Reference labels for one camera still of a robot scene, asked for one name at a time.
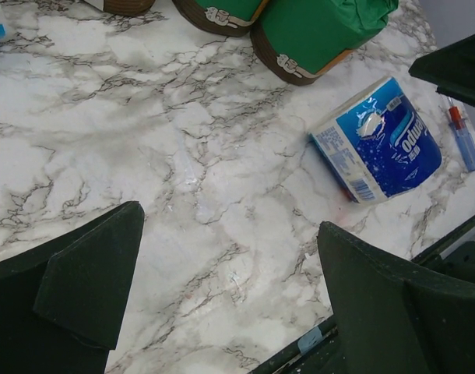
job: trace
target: gray floor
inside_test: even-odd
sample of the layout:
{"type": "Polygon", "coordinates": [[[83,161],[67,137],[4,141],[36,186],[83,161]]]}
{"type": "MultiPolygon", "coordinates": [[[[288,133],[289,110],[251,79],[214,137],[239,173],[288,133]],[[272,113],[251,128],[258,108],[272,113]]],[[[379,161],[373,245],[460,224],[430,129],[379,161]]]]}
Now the gray floor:
{"type": "MultiPolygon", "coordinates": [[[[475,34],[475,0],[420,0],[439,47],[475,34]]],[[[466,106],[475,128],[475,108],[466,106]]]]}

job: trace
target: green package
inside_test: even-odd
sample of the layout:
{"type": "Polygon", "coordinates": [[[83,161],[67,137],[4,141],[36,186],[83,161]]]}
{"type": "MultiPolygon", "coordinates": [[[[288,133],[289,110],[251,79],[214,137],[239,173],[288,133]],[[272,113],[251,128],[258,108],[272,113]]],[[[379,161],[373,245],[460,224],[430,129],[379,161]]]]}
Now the green package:
{"type": "Polygon", "coordinates": [[[258,57],[281,79],[313,83],[379,33],[398,0],[273,0],[252,31],[258,57]]]}
{"type": "Polygon", "coordinates": [[[192,24],[210,33],[240,37],[258,19],[269,0],[174,0],[192,24]]]}

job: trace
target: barcode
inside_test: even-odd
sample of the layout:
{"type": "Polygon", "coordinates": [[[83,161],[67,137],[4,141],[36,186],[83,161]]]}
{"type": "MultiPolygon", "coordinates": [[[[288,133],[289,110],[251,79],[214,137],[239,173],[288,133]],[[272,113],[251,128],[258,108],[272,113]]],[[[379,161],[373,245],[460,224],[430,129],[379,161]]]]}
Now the barcode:
{"type": "Polygon", "coordinates": [[[350,185],[354,187],[355,192],[361,199],[366,201],[375,199],[375,194],[372,193],[371,189],[363,178],[350,182],[350,185]]]}
{"type": "Polygon", "coordinates": [[[388,109],[389,111],[392,111],[393,109],[398,107],[400,104],[402,104],[402,101],[400,100],[400,97],[397,96],[386,105],[386,109],[388,109]]]}

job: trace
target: screwdriver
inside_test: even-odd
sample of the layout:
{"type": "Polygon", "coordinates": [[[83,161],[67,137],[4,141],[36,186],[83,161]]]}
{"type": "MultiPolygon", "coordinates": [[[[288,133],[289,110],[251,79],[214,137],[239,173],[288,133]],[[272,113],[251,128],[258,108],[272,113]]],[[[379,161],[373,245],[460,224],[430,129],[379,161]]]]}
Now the screwdriver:
{"type": "Polygon", "coordinates": [[[447,97],[447,99],[450,104],[449,114],[452,119],[451,127],[456,136],[457,145],[463,155],[464,163],[468,171],[475,171],[475,145],[473,138],[466,127],[465,119],[461,117],[459,109],[454,105],[450,97],[447,97]]]}

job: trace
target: marble table surface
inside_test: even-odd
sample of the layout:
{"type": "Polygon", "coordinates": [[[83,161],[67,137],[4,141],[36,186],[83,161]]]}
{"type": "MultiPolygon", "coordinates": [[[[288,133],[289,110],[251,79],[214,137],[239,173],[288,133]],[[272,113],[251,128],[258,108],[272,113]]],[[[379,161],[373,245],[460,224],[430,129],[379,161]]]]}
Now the marble table surface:
{"type": "Polygon", "coordinates": [[[445,102],[411,78],[434,38],[415,0],[313,86],[283,83],[248,37],[158,0],[138,18],[84,2],[3,2],[0,260],[138,200],[144,235],[109,374],[246,373],[330,313],[321,221],[410,258],[475,213],[445,102]],[[347,202],[307,132],[390,74],[442,148],[386,203],[347,202]]]}

